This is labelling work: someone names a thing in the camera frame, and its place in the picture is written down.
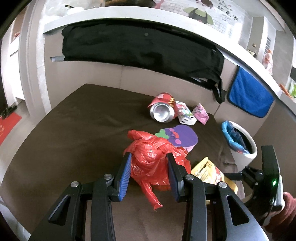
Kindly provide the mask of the dark red sleeve forearm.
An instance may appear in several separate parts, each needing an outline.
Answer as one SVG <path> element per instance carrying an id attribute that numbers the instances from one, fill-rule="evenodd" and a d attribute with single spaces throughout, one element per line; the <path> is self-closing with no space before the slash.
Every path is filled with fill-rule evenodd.
<path id="1" fill-rule="evenodd" d="M 284 209 L 270 219 L 264 228 L 272 234 L 273 240 L 295 240 L 295 198 L 283 193 Z"/>

